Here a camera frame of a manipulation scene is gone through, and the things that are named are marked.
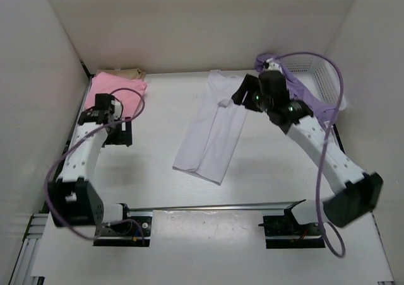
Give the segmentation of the lavender t shirt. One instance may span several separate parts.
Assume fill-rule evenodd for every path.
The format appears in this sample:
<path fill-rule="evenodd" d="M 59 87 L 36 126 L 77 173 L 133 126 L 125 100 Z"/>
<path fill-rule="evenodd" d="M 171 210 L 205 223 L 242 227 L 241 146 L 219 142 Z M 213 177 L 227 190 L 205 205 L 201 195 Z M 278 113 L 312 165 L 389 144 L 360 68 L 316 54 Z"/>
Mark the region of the lavender t shirt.
<path fill-rule="evenodd" d="M 316 53 L 311 53 L 311 52 L 296 52 L 296 53 L 289 53 L 289 54 L 283 54 L 283 55 L 276 55 L 276 54 L 260 54 L 255 58 L 254 62 L 254 68 L 257 72 L 261 73 L 263 72 L 263 62 L 269 58 L 274 58 L 277 62 L 279 62 L 281 65 L 281 58 L 289 57 L 292 55 L 314 55 L 320 58 L 323 58 L 324 60 L 328 61 L 336 70 L 338 74 L 338 67 L 337 65 L 332 62 L 329 58 L 316 54 Z M 317 99 L 309 90 L 306 88 L 306 86 L 299 81 L 286 67 L 282 65 L 283 69 L 283 74 L 286 77 L 287 80 L 287 89 L 289 90 L 290 97 L 292 99 L 296 100 L 302 100 L 305 102 L 309 108 L 313 111 L 314 115 L 318 119 L 319 123 L 322 126 L 326 126 L 329 124 L 329 122 L 332 120 L 333 114 L 338 114 L 339 110 L 344 109 L 346 107 L 346 101 L 341 100 L 341 104 L 336 104 L 334 105 L 328 105 L 319 99 Z"/>

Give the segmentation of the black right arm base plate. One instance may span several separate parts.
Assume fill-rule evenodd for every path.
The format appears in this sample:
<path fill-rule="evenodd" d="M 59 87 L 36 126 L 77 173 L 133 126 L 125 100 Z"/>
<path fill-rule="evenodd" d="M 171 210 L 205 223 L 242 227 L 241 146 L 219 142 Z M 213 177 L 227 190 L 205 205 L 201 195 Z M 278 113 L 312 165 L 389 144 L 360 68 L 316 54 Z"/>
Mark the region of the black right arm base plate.
<path fill-rule="evenodd" d="M 283 216 L 263 216 L 266 249 L 315 249 L 325 243 L 318 223 L 298 224 Z"/>

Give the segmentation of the white t shirt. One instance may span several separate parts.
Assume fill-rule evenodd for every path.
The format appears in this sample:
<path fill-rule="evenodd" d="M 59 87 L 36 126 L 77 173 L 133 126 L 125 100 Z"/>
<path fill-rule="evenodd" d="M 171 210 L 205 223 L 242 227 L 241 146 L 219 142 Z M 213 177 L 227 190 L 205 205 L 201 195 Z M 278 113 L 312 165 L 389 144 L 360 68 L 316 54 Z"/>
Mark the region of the white t shirt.
<path fill-rule="evenodd" d="M 243 78 L 211 70 L 206 93 L 181 142 L 173 169 L 220 185 L 238 143 L 247 110 L 232 100 Z"/>

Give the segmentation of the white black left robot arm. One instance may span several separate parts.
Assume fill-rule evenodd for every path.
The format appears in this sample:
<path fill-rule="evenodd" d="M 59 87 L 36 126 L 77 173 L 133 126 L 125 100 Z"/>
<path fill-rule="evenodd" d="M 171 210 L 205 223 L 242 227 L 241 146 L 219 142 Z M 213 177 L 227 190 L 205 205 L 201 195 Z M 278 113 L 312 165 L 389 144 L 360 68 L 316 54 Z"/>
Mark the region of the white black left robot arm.
<path fill-rule="evenodd" d="M 132 127 L 129 117 L 125 123 L 105 127 L 83 112 L 73 136 L 73 145 L 64 159 L 56 181 L 48 184 L 50 210 L 70 226 L 99 226 L 110 224 L 119 235 L 132 228 L 128 207 L 124 203 L 104 203 L 92 183 L 101 149 L 104 146 L 131 146 Z"/>

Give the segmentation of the beige t shirt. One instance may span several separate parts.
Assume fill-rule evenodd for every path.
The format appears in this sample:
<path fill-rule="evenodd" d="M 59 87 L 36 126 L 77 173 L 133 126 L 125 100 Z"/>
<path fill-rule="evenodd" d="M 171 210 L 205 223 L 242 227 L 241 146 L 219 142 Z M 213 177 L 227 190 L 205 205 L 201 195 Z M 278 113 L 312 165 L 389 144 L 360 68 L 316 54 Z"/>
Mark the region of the beige t shirt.
<path fill-rule="evenodd" d="M 96 75 L 100 73 L 107 73 L 111 74 L 113 76 L 118 76 L 121 78 L 126 78 L 130 80 L 134 79 L 145 79 L 146 73 L 142 71 L 140 68 L 134 68 L 134 69 L 99 69 L 96 72 Z"/>

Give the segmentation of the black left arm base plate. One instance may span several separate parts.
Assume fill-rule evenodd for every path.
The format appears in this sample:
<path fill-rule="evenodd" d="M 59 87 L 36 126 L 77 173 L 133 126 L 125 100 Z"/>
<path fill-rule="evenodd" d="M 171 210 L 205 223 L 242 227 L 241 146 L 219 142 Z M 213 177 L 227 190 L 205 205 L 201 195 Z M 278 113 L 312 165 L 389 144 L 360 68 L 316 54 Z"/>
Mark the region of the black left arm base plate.
<path fill-rule="evenodd" d="M 97 226 L 94 247 L 149 247 L 153 212 L 131 211 L 128 222 L 111 226 Z"/>

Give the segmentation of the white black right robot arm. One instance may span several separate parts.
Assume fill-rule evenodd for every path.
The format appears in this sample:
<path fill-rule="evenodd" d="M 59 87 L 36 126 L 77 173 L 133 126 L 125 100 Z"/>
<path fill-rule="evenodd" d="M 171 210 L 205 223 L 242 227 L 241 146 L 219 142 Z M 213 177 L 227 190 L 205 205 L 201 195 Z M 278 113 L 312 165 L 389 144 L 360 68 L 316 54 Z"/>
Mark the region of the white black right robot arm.
<path fill-rule="evenodd" d="M 232 95 L 236 105 L 264 112 L 270 121 L 295 141 L 312 159 L 328 181 L 333 197 L 320 202 L 326 221 L 343 228 L 374 210 L 383 180 L 366 173 L 334 142 L 325 142 L 325 131 L 313 111 L 302 100 L 290 98 L 285 76 L 280 71 L 246 75 Z"/>

